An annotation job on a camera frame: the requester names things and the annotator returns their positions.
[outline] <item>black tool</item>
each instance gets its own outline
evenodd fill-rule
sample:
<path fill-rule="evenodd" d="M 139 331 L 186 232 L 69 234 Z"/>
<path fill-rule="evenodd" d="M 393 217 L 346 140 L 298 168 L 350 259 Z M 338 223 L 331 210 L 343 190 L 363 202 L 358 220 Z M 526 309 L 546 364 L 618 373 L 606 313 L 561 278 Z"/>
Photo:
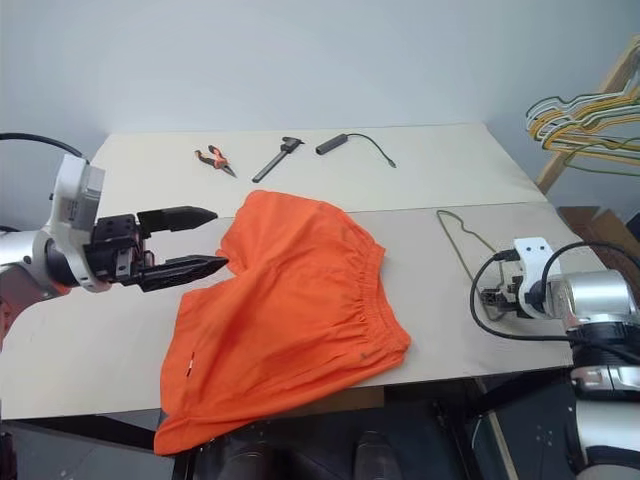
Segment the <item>black tool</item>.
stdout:
<path fill-rule="evenodd" d="M 391 160 L 389 158 L 389 156 L 384 153 L 384 151 L 382 150 L 382 148 L 380 148 L 380 145 L 378 145 L 373 138 L 367 136 L 367 135 L 363 135 L 362 133 L 341 133 L 340 135 L 336 135 L 335 137 L 333 137 L 330 140 L 327 140 L 326 142 L 324 142 L 321 145 L 318 145 L 316 147 L 316 153 L 318 155 L 324 155 L 325 153 L 329 153 L 331 150 L 333 150 L 336 147 L 339 147 L 340 145 L 347 143 L 347 140 L 349 140 L 349 137 L 362 137 L 362 138 L 366 138 L 367 140 L 369 140 L 371 143 L 373 143 L 373 145 L 380 151 L 380 153 L 382 154 L 382 156 L 387 160 L 387 163 L 393 167 L 396 168 L 396 163 Z"/>
<path fill-rule="evenodd" d="M 298 148 L 298 145 L 304 144 L 304 142 L 299 138 L 293 137 L 282 137 L 282 141 L 284 143 L 280 145 L 280 153 L 276 155 L 273 160 L 267 163 L 267 165 L 262 170 L 260 170 L 255 177 L 251 179 L 253 183 L 258 183 L 260 180 L 262 180 L 267 175 L 267 173 L 269 173 L 273 169 L 273 167 L 280 163 L 280 160 L 282 160 L 284 157 Z"/>

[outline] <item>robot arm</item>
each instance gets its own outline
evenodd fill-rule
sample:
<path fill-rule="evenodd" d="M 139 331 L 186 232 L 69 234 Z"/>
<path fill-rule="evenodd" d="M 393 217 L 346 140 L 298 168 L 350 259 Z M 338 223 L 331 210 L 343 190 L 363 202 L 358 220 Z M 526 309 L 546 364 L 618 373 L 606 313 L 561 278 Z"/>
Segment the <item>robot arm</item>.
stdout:
<path fill-rule="evenodd" d="M 36 231 L 0 232 L 0 342 L 27 307 L 66 295 L 73 287 L 99 293 L 121 283 L 148 292 L 204 278 L 227 263 L 221 257 L 188 255 L 155 265 L 153 253 L 145 249 L 151 233 L 196 228 L 217 215 L 177 207 L 96 223 L 103 179 L 103 170 L 65 155 L 47 224 Z"/>
<path fill-rule="evenodd" d="M 621 251 L 617 246 L 604 246 Z M 640 475 L 638 308 L 628 284 L 615 270 L 563 274 L 553 262 L 569 248 L 573 247 L 563 247 L 554 254 L 543 238 L 515 240 L 514 249 L 501 252 L 499 257 L 518 262 L 522 275 L 513 277 L 505 293 L 484 289 L 480 298 L 485 304 L 515 311 L 532 321 L 563 322 L 564 340 L 573 353 L 570 381 L 577 398 L 575 423 L 567 430 L 567 443 L 578 477 L 614 478 L 610 476 L 612 469 L 615 478 L 627 478 L 620 476 L 624 472 Z M 637 259 L 629 258 L 638 264 Z M 478 278 L 471 296 L 475 296 Z"/>

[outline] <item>elastic waistband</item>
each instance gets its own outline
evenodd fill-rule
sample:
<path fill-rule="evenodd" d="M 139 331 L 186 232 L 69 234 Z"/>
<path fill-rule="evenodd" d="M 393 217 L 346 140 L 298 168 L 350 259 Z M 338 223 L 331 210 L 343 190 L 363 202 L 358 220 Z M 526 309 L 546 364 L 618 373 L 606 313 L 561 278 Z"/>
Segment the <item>elastic waistband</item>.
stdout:
<path fill-rule="evenodd" d="M 365 315 L 374 336 L 387 342 L 392 348 L 404 351 L 411 343 L 411 337 L 396 320 L 380 280 L 384 252 L 384 248 L 372 242 L 365 259 L 362 275 Z"/>

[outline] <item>orange fabric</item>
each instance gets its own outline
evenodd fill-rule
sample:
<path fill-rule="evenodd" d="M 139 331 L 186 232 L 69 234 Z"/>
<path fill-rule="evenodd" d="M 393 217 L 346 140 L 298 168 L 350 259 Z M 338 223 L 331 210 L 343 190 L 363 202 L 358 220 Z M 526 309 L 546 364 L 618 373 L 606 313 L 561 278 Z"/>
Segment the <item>orange fabric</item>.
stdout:
<path fill-rule="evenodd" d="M 402 363 L 410 338 L 380 282 L 384 249 L 342 210 L 253 192 L 218 255 L 236 277 L 182 298 L 162 367 L 169 416 L 156 453 L 186 450 Z"/>

